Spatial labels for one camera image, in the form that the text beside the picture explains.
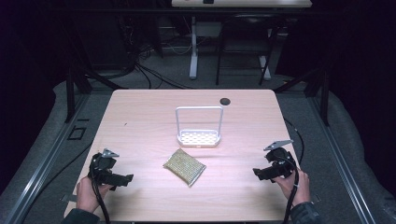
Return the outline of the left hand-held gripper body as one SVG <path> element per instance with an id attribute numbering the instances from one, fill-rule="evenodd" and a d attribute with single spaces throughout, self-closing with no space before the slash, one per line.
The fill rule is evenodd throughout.
<path id="1" fill-rule="evenodd" d="M 119 154 L 105 148 L 103 152 L 98 152 L 92 156 L 88 177 L 94 184 L 117 186 L 117 176 L 111 169 L 116 163 Z"/>

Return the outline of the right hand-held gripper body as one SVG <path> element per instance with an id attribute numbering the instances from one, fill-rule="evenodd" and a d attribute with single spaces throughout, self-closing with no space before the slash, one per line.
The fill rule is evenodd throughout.
<path id="1" fill-rule="evenodd" d="M 296 163 L 294 158 L 284 148 L 285 145 L 291 143 L 292 140 L 275 141 L 264 149 L 264 151 L 267 151 L 265 158 L 272 163 L 271 168 L 274 170 L 274 175 L 288 177 L 295 169 Z"/>

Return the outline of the person's left hand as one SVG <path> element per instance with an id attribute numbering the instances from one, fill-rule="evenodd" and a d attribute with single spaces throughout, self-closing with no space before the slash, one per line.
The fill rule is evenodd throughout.
<path id="1" fill-rule="evenodd" d="M 93 213 L 99 202 L 94 192 L 92 181 L 87 177 L 83 177 L 77 184 L 77 205 L 76 208 Z"/>

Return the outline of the person's right hand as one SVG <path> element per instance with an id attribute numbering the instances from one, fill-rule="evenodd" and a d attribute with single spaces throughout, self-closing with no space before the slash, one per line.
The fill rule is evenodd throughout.
<path id="1" fill-rule="evenodd" d="M 309 177 L 304 171 L 298 169 L 289 177 L 276 177 L 274 181 L 280 186 L 284 196 L 289 199 L 294 187 L 297 188 L 292 200 L 292 206 L 308 203 L 310 199 Z"/>

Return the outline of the gold scouring sponge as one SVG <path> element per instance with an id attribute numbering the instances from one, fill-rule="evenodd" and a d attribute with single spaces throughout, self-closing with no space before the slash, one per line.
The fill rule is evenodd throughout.
<path id="1" fill-rule="evenodd" d="M 182 148 L 177 149 L 163 164 L 163 167 L 191 187 L 204 172 L 206 166 Z"/>

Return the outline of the white sponge holder rack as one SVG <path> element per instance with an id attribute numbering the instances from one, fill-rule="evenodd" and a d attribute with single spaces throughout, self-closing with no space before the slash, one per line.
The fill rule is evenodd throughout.
<path id="1" fill-rule="evenodd" d="M 178 106 L 177 141 L 182 147 L 216 147 L 221 139 L 221 105 Z"/>

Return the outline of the black chair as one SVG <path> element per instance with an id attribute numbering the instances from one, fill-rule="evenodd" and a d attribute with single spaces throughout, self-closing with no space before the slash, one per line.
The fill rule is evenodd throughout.
<path id="1" fill-rule="evenodd" d="M 275 14 L 237 14 L 221 24 L 216 52 L 216 84 L 221 70 L 259 69 L 265 80 L 277 34 L 285 20 Z"/>

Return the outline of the light background desk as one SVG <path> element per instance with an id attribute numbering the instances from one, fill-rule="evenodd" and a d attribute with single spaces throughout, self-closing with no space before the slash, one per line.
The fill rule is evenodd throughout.
<path id="1" fill-rule="evenodd" d="M 279 8 L 310 8 L 312 0 L 172 0 L 176 9 L 279 9 Z M 202 21 L 191 16 L 191 65 L 190 79 L 197 78 L 198 42 L 197 38 L 215 37 L 219 34 L 220 23 L 217 21 Z"/>

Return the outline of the aluminium floor rail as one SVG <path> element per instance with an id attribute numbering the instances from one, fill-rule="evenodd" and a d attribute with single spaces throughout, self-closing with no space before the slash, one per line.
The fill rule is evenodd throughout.
<path id="1" fill-rule="evenodd" d="M 326 125 L 319 113 L 319 104 L 315 98 L 308 97 L 307 102 L 314 113 L 314 117 L 324 133 L 328 144 L 330 145 L 330 152 L 334 160 L 336 169 L 341 176 L 343 184 L 346 188 L 347 194 L 352 202 L 361 224 L 376 224 L 375 218 L 365 201 L 361 188 L 358 186 L 353 174 L 351 173 L 347 161 L 337 143 L 330 126 Z"/>
<path id="2" fill-rule="evenodd" d="M 0 195 L 0 224 L 22 224 L 28 208 L 43 188 L 52 169 L 66 135 L 72 130 L 72 124 L 83 109 L 90 95 L 78 96 L 75 112 L 71 119 L 67 117 L 66 99 L 58 96 L 49 118 L 41 129 L 20 168 Z"/>

